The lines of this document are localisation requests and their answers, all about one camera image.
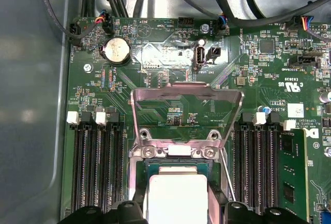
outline gray metal panel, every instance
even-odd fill
[[[78,0],[51,0],[60,20]],[[215,0],[195,0],[219,13]],[[314,0],[256,0],[267,15]],[[127,0],[132,15],[135,0]],[[253,17],[245,0],[229,0],[237,17]],[[0,223],[56,223],[62,173],[68,56],[41,0],[0,0]],[[314,11],[330,21],[331,4]],[[202,14],[183,0],[145,0],[143,17]]]
[[[63,20],[66,0],[51,2]],[[67,61],[62,34],[42,0],[0,5],[0,223],[56,223],[64,123],[57,116],[65,103],[59,85]]]

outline green circuit board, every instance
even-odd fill
[[[94,20],[76,19],[76,25],[85,29]],[[209,31],[201,32],[207,24]],[[330,89],[331,45],[312,39],[303,30],[288,29],[285,23],[263,28],[226,26],[222,35],[217,33],[216,21],[194,20],[191,26],[181,26],[178,19],[113,19],[113,34],[106,35],[101,26],[82,39],[82,46],[71,46],[67,95],[67,110],[105,111],[110,118],[119,113],[123,133],[119,139],[122,150],[122,199],[128,198],[128,151],[135,136],[131,107],[131,91],[137,87],[161,88],[168,83],[205,82],[215,90],[238,89],[245,94],[240,112],[252,115],[259,106],[277,112],[280,122],[296,120],[292,142],[298,150],[293,167],[284,154],[279,166],[280,177],[286,181],[280,186],[280,207],[286,207],[299,217],[319,223],[320,212],[330,210],[331,158],[324,153],[331,147],[331,128],[322,127],[322,119],[331,117],[319,96]],[[313,23],[311,28],[330,35],[330,25]],[[124,66],[111,66],[99,53],[105,41],[119,37],[131,47],[131,60]],[[206,63],[194,69],[195,44],[204,39]],[[208,51],[219,48],[219,56]],[[318,57],[314,66],[289,66],[298,56]],[[84,71],[86,64],[92,71]],[[140,125],[148,127],[153,138],[171,138],[175,141],[205,139],[211,128],[228,125],[232,106],[217,101],[200,101],[190,96],[172,101],[149,101],[141,104]],[[232,174],[232,138],[226,144],[229,169]],[[71,207],[74,132],[69,125],[66,132],[62,218]]]

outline silver metal frame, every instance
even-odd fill
[[[201,100],[225,100],[236,103],[231,111],[229,124],[225,128],[224,138],[218,130],[210,130],[205,140],[189,140],[186,143],[174,142],[171,139],[153,139],[146,128],[139,129],[136,103],[144,100],[177,99],[179,95],[195,95]],[[134,131],[136,140],[129,151],[129,199],[136,191],[136,163],[146,158],[166,158],[167,156],[190,156],[191,158],[212,159],[221,163],[227,175],[230,192],[234,199],[233,189],[225,162],[223,148],[230,135],[235,118],[242,106],[244,93],[233,89],[214,90],[209,84],[203,82],[176,82],[167,84],[163,88],[136,88],[131,92],[131,105],[133,111]]]

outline motherboard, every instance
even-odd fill
[[[76,19],[72,28],[93,22]],[[331,36],[329,24],[311,29]],[[85,205],[108,211],[129,198],[136,118],[153,138],[178,143],[217,130],[237,201],[257,213],[278,206],[320,223],[331,211],[330,70],[331,45],[289,23],[238,28],[220,20],[110,18],[71,46],[62,218]],[[133,112],[133,90],[178,82],[243,98],[183,94],[136,102]],[[221,169],[206,164],[201,171],[221,184]],[[137,165],[137,183],[148,173]]]

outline usb port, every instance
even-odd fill
[[[195,49],[195,61],[197,65],[203,65],[205,63],[205,49],[203,47],[197,47]]]

